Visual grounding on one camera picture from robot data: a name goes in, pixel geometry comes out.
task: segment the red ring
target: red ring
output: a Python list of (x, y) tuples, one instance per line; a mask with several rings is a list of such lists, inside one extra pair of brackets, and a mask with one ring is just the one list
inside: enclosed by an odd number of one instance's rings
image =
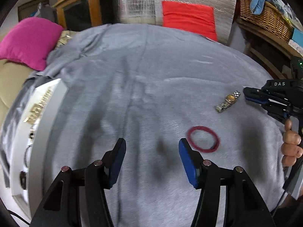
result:
[[(211, 147), (209, 149), (203, 149), (203, 148), (200, 148), (199, 146), (197, 146), (191, 138), (191, 134), (195, 130), (202, 130), (202, 131), (210, 133), (213, 136), (213, 138), (215, 139), (215, 143), (214, 143), (213, 147)], [(220, 144), (220, 139), (217, 136), (217, 134), (206, 126), (195, 126), (195, 127), (190, 128), (187, 132), (187, 140), (188, 140), (189, 144), (191, 144), (192, 147), (194, 147), (196, 150), (198, 150), (202, 153), (212, 153), (218, 149), (219, 144)]]

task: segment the pink pillow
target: pink pillow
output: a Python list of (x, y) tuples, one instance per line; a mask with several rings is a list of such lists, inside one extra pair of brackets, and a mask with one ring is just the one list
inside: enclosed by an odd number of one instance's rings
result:
[(26, 18), (18, 23), (0, 42), (0, 60), (24, 63), (43, 71), (46, 58), (57, 44), (63, 27), (47, 19)]

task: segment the screw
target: screw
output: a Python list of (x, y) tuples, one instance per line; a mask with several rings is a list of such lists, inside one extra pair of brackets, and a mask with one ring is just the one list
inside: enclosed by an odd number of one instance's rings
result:
[(103, 164), (102, 160), (98, 159), (94, 162), (95, 166), (101, 166)]
[(239, 172), (239, 173), (242, 173), (244, 170), (243, 170), (242, 167), (237, 166), (237, 167), (236, 167), (236, 171)]
[(68, 166), (64, 166), (61, 168), (61, 171), (64, 173), (64, 172), (67, 172), (69, 170), (69, 167)]
[(210, 160), (208, 160), (208, 159), (203, 160), (203, 165), (210, 166), (211, 164), (212, 164), (212, 162)]

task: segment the wooden cabinet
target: wooden cabinet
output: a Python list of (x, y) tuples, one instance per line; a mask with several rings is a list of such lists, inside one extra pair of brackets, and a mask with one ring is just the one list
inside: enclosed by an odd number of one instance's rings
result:
[(68, 30), (81, 31), (114, 20), (112, 0), (59, 0), (54, 7), (58, 23)]

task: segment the beige cushion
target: beige cushion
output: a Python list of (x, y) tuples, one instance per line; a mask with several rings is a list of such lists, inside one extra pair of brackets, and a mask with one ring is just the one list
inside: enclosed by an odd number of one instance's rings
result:
[(0, 126), (24, 81), (32, 71), (33, 69), (27, 66), (0, 60)]

